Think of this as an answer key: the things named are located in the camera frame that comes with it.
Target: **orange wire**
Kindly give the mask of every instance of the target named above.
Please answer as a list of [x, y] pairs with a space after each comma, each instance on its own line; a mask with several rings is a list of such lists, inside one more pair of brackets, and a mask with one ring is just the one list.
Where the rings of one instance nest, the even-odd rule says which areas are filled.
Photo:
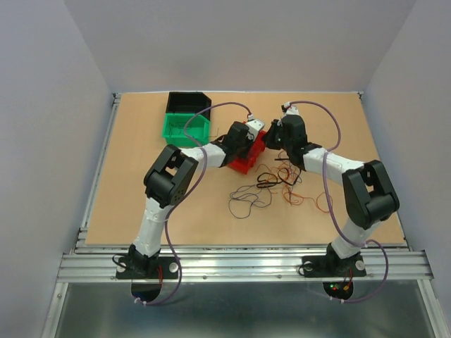
[[350, 282], [349, 283], [347, 283], [347, 287], [350, 287], [351, 286], [351, 283], [352, 283], [352, 278], [353, 278], [353, 276], [352, 276], [352, 269], [350, 268], [350, 272], [351, 272], [351, 278], [350, 278]]
[[[264, 166], [268, 170], [269, 173], [276, 176], [276, 181], [277, 181], [277, 176], [282, 175], [281, 173], [283, 173], [285, 175], [285, 177], [283, 179], [285, 181], [290, 181], [290, 184], [292, 184], [292, 183], [294, 183], [294, 181], [296, 180], [296, 178], [299, 175], [299, 173], [297, 173], [297, 171], [296, 171], [296, 167], [295, 167], [295, 169], [293, 169], [293, 166], [290, 165], [289, 163], [287, 163], [287, 161], [285, 161], [285, 160], [281, 161], [281, 164], [278, 167], [271, 167], [271, 168], [269, 168], [265, 163], [260, 163], [260, 165], [257, 167], [257, 169], [255, 171], [257, 172], [262, 166]], [[274, 177], [269, 177], [267, 180], [264, 180], [264, 182], [274, 183], [274, 181], [270, 181], [270, 179], [272, 179], [272, 178], [274, 178]], [[313, 201], [315, 207], [318, 210], [320, 210], [322, 213], [329, 213], [329, 210], [322, 209], [322, 207], [319, 206], [319, 199], [321, 196], [326, 194], [325, 192], [321, 192], [316, 197], [316, 199], [314, 199], [313, 197], [310, 197], [310, 196], [302, 196], [300, 194], [296, 194], [296, 193], [292, 192], [292, 190], [290, 188], [291, 188], [291, 186], [286, 183], [283, 185], [282, 197], [291, 206], [300, 206], [306, 199], [310, 199]], [[277, 194], [277, 192], [272, 192], [270, 189], [268, 189], [268, 190], [272, 194]]]
[[156, 268], [156, 271], [158, 272], [158, 281], [160, 283], [160, 286], [163, 285], [163, 269], [161, 268], [161, 265], [159, 265]]

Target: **green bin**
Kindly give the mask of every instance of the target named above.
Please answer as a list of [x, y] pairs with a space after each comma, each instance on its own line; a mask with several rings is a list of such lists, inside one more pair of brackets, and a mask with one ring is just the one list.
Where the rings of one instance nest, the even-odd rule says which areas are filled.
[[[197, 146], [183, 133], [186, 122], [194, 116], [193, 113], [167, 113], [164, 118], [163, 137], [167, 144], [181, 147]], [[187, 133], [194, 137], [201, 145], [209, 143], [210, 121], [198, 115], [188, 126]]]

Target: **screw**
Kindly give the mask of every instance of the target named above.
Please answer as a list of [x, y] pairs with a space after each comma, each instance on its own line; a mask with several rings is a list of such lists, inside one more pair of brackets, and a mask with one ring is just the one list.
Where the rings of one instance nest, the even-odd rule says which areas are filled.
[[365, 270], [365, 263], [363, 261], [357, 261], [355, 262], [355, 267], [358, 271], [363, 271]]
[[172, 273], [176, 273], [178, 271], [178, 264], [177, 263], [169, 264], [169, 271], [171, 271]]
[[121, 265], [116, 266], [116, 271], [118, 273], [123, 273], [125, 271], [125, 268], [123, 266], [121, 266]]
[[313, 271], [313, 264], [312, 262], [307, 261], [302, 265], [302, 268], [307, 272]]

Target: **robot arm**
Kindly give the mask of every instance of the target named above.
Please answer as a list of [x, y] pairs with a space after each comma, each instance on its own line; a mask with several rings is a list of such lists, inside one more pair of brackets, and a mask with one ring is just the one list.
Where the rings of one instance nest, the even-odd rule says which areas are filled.
[[[301, 170], [323, 175], [323, 160], [328, 151], [308, 142], [304, 121], [296, 107], [286, 103], [282, 110], [284, 116], [274, 120], [264, 135], [265, 145], [270, 149], [284, 149], [290, 162]], [[380, 161], [364, 163], [328, 153], [325, 169], [327, 179], [343, 186], [349, 219], [342, 234], [329, 244], [323, 260], [317, 257], [303, 259], [311, 259], [309, 263], [315, 260], [310, 271], [304, 271], [305, 277], [330, 277], [349, 270], [351, 263], [360, 259], [357, 258], [360, 248], [371, 233], [400, 207]]]
[[254, 119], [234, 122], [227, 134], [191, 149], [166, 146], [144, 177], [146, 208], [140, 231], [122, 258], [122, 266], [141, 277], [149, 277], [156, 268], [164, 223], [171, 210], [184, 198], [194, 173], [204, 167], [223, 167], [237, 157], [245, 157], [264, 123]]

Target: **plastic container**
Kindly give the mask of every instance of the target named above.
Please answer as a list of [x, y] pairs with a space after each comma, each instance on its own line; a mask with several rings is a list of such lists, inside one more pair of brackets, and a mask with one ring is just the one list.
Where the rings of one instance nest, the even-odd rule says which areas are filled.
[[[194, 116], [193, 113], [167, 113], [164, 118], [163, 137], [167, 144], [174, 146], [192, 147], [197, 146], [193, 141], [183, 134], [186, 122]], [[210, 121], [204, 116], [197, 116], [187, 129], [190, 136], [193, 136], [201, 145], [209, 143]]]
[[265, 143], [261, 139], [265, 134], [266, 132], [264, 131], [259, 132], [254, 144], [252, 145], [251, 149], [249, 149], [249, 153], [247, 153], [246, 158], [236, 158], [228, 166], [238, 171], [239, 173], [246, 175], [249, 169], [254, 166], [259, 155], [265, 150]]
[[[170, 92], [166, 113], [198, 113], [211, 107], [211, 99], [202, 92]], [[210, 120], [210, 111], [202, 115]]]

